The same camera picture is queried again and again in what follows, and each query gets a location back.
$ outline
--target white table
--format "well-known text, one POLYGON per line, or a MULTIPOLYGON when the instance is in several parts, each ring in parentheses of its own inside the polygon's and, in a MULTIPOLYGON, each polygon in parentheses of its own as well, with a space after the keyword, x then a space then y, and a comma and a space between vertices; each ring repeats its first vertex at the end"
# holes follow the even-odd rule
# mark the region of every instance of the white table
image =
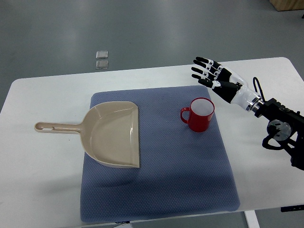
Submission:
MULTIPOLYGON (((257 76, 266 99, 304 114, 304 82, 286 58, 222 63, 257 76)), ((16 80, 0 113, 0 227, 71 227, 80 220, 84 150, 78 135, 42 134, 36 122, 80 123, 96 92, 197 85, 191 65, 16 80)), ((261 146, 268 120, 211 90, 231 163, 239 211, 304 204, 304 171, 285 151, 261 146)))

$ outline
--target black cable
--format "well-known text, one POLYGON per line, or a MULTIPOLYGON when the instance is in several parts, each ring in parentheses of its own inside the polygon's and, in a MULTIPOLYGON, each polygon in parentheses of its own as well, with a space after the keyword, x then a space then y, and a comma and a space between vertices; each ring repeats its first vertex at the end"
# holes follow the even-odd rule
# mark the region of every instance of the black cable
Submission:
POLYGON ((261 97, 262 97, 262 101, 265 102, 265 98, 264 98, 264 94, 263 94, 263 90, 261 88, 260 82, 258 81, 257 77, 253 77, 253 86, 255 88, 255 91, 258 93, 257 87, 256 87, 256 83, 257 83, 258 89, 260 91, 260 94, 261 94, 261 97))

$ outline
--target mug handle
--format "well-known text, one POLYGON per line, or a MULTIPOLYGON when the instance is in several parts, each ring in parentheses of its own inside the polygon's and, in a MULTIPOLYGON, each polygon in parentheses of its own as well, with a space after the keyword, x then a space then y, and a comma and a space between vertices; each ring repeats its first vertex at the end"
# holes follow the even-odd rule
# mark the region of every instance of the mug handle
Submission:
POLYGON ((186 119, 184 119, 184 117, 182 117, 182 113, 183 112, 189 112, 190 111, 190 109, 188 108, 188 107, 186 107, 186 108, 182 108, 181 110, 180 110, 180 117, 181 117, 181 120, 184 122, 184 123, 188 123, 188 120, 186 120, 186 119))

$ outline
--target gray floor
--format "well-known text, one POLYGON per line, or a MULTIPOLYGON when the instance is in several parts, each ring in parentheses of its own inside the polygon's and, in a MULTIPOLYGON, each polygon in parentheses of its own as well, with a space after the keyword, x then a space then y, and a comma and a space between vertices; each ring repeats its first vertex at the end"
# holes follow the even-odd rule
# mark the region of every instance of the gray floor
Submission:
MULTIPOLYGON (((98 50, 109 51, 108 71, 191 64, 196 56, 286 57, 303 78, 303 14, 277 12, 268 0, 0 0, 0 108, 18 78, 98 71, 98 50)), ((304 223, 301 211, 265 209, 257 217, 262 228, 304 223)), ((232 213, 134 227, 247 225, 243 213, 232 213)))

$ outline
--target red mug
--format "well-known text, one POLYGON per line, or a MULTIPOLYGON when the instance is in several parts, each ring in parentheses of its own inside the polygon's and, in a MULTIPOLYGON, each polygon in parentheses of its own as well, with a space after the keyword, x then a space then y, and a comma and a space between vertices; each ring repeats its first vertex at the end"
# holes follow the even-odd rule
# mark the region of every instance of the red mug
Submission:
POLYGON ((194 132, 204 132, 209 126, 214 108, 212 101, 204 97, 198 97, 191 102, 190 107, 180 110, 180 117, 194 132), (182 117, 183 112, 189 112, 188 120, 182 117))

